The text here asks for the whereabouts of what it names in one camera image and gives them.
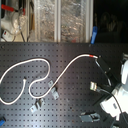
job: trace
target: plug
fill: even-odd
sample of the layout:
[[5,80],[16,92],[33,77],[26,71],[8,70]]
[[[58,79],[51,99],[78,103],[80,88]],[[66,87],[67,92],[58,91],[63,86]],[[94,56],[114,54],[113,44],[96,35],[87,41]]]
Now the plug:
[[7,42],[12,42],[14,39],[14,35],[11,35],[8,31],[4,30],[2,37],[5,39]]
[[95,91],[95,92],[100,92],[100,87],[97,86],[97,83],[90,82],[90,90]]

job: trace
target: packaging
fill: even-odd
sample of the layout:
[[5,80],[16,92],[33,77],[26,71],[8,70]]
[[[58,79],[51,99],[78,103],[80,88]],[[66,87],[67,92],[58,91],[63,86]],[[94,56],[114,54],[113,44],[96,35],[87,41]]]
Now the packaging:
[[[82,42],[86,0],[61,0],[62,42]],[[55,0],[34,0],[35,30],[30,42],[54,42]]]
[[12,17],[12,35],[18,35],[25,29],[25,24],[27,22],[27,17],[22,13],[15,13]]

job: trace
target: cable clip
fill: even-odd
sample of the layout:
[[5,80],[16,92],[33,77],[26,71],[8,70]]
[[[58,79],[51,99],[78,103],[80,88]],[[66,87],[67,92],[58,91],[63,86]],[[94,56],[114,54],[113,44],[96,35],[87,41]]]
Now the cable clip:
[[100,115],[97,113],[91,113],[91,114],[81,113],[80,118],[82,122],[96,122],[100,120]]
[[[53,85],[53,81],[51,80],[49,83],[48,83],[49,87],[51,88],[52,85]],[[51,93],[53,95],[53,98],[54,100],[57,100],[59,98],[59,94],[57,92],[57,88],[56,87],[53,87],[52,90],[51,90]]]
[[36,101],[36,103],[30,108],[32,113],[35,113],[36,111],[38,111],[38,109],[40,109],[42,107],[42,105],[45,104],[44,99],[40,99],[38,101]]

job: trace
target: white cable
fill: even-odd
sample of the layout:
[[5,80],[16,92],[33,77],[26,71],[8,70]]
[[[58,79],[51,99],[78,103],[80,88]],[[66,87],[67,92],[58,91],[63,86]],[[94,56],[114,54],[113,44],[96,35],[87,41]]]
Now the white cable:
[[[48,77],[49,73],[50,73],[50,64],[49,64],[49,62],[48,62],[47,60],[45,60],[45,59],[36,58],[36,59],[30,59],[30,60],[27,60],[27,61],[19,62],[19,63],[15,64],[15,65],[11,66],[11,67],[10,67],[9,69],[7,69],[7,70],[4,72],[4,74],[2,75],[2,77],[1,77],[1,79],[0,79],[0,84],[2,83],[2,80],[3,80],[3,78],[5,77],[5,75],[6,75],[11,69],[13,69],[14,67],[17,67],[17,66],[19,66],[19,65],[32,62],[32,61],[44,61],[44,62],[46,62],[47,65],[48,65],[48,72],[47,72],[47,75],[46,75],[44,78],[35,80],[35,81],[33,81],[31,84],[34,84],[35,82],[39,82],[39,81],[42,81],[42,80],[46,79],[46,78]],[[19,96],[18,96],[14,101],[12,101],[12,102],[10,102],[10,103],[7,103],[7,102],[4,102],[4,101],[1,99],[1,97],[0,97],[0,101],[1,101],[3,104],[5,104],[5,105],[14,104],[14,103],[21,97],[21,95],[23,94],[24,88],[25,88],[25,84],[26,84],[26,79],[23,79],[23,88],[22,88],[22,91],[21,91],[21,93],[19,94]]]
[[56,85],[56,83],[59,81],[59,79],[63,76],[63,74],[66,72],[66,70],[69,68],[69,66],[74,62],[76,61],[77,59],[81,58],[81,57],[92,57],[92,58],[95,58],[97,59],[98,57],[97,56],[93,56],[93,55],[89,55],[89,54],[83,54],[83,55],[79,55],[77,56],[76,58],[74,58],[72,61],[70,61],[70,63],[66,66],[66,68],[63,70],[63,72],[60,74],[60,76],[57,78],[57,80],[55,81],[55,83],[52,85],[52,87],[42,96],[34,96],[31,94],[31,86],[35,83],[35,82],[38,82],[38,81],[33,81],[30,86],[29,86],[29,94],[32,98],[35,98],[35,99],[40,99],[40,98],[43,98],[45,96],[48,95],[48,93],[52,90],[52,88]]
[[1,101],[3,104],[5,104],[5,105],[12,105],[12,104],[14,104],[17,100],[19,100],[19,98],[20,98],[21,95],[23,94],[24,88],[25,88],[25,84],[26,84],[26,79],[23,79],[23,88],[22,88],[22,91],[21,91],[21,93],[19,94],[19,96],[18,96],[14,101],[12,101],[12,102],[10,102],[10,103],[7,103],[7,102],[3,101],[3,100],[1,99],[1,97],[0,97],[0,101]]
[[[59,79],[63,76],[63,74],[66,72],[66,70],[69,68],[69,66],[70,66],[74,61],[76,61],[77,59],[82,58],[82,57],[92,57],[92,58],[95,58],[95,59],[98,58],[97,56],[93,56],[93,55],[89,55],[89,54],[79,55],[79,56],[77,56],[76,58],[74,58],[74,59],[73,59],[72,61],[70,61],[70,63],[66,66],[66,68],[63,70],[63,72],[62,72],[62,73],[60,74],[60,76],[57,78],[57,80],[56,80],[55,83],[52,85],[52,87],[51,87],[44,95],[42,95],[42,96],[34,96],[34,95],[31,94],[31,87],[32,87],[32,85],[33,85],[34,83],[36,83],[36,82],[40,82],[40,81],[45,80],[45,79],[48,77],[49,73],[50,73],[50,64],[49,64],[49,62],[48,62],[47,60],[45,60],[45,59],[42,59],[42,58],[30,59],[30,60],[27,60],[27,61],[19,62],[19,63],[15,64],[15,65],[11,66],[11,67],[10,67],[9,69],[7,69],[7,70],[4,72],[4,74],[2,75],[2,77],[1,77],[1,79],[0,79],[0,84],[2,83],[2,80],[3,80],[3,78],[5,77],[5,75],[6,75],[11,69],[13,69],[14,67],[17,67],[17,66],[19,66],[19,65],[26,64],[26,63],[29,63],[29,62],[32,62],[32,61],[44,61],[44,62],[46,62],[47,65],[48,65],[48,72],[47,72],[47,75],[46,75],[45,77],[41,78],[41,79],[34,80],[34,81],[29,85],[29,94],[30,94],[30,96],[31,96],[32,98],[35,98],[35,99],[40,99],[40,98],[43,98],[43,97],[45,97],[46,95],[48,95],[48,93],[49,93],[49,92],[51,91],[51,89],[56,85],[56,83],[57,83],[57,82],[59,81]],[[3,104],[5,104],[5,105],[12,105],[12,104],[14,104],[14,103],[21,97],[21,95],[23,94],[24,88],[25,88],[25,84],[26,84],[26,79],[23,79],[23,88],[22,88],[22,91],[21,91],[21,93],[19,94],[19,96],[18,96],[14,101],[12,101],[12,102],[10,102],[10,103],[7,103],[7,102],[3,101],[3,100],[1,99],[1,97],[0,97],[0,101],[1,101]]]

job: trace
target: black surface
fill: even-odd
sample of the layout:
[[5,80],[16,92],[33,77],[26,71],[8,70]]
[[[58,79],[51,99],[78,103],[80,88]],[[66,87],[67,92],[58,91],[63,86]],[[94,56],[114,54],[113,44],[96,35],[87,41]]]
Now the black surface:
[[[48,82],[55,81],[65,66],[76,56],[84,53],[101,55],[120,78],[122,53],[128,53],[126,44],[54,44],[54,43],[1,43],[0,76],[11,65],[30,58],[42,57],[49,60],[49,77],[32,87],[34,95],[42,95],[48,89]],[[3,128],[109,128],[113,122],[98,105],[93,104],[102,97],[89,90],[90,81],[107,84],[106,77],[93,58],[81,58],[74,62],[57,83],[60,98],[54,100],[51,93],[45,97],[46,104],[32,114],[29,108],[35,99],[28,94],[28,86],[36,77],[47,72],[44,62],[32,62],[10,71],[0,87],[0,96],[5,101],[14,100],[21,91],[22,80],[27,78],[25,91],[21,98],[11,106],[0,103],[0,116],[6,118]],[[82,112],[100,114],[101,120],[94,123],[82,123]],[[121,116],[121,127],[128,127]]]
[[[95,0],[94,13],[97,14],[98,34],[96,43],[127,43],[128,42],[128,0]],[[113,32],[109,32],[105,21],[101,22],[101,18],[105,13],[109,14],[109,24],[117,22]]]

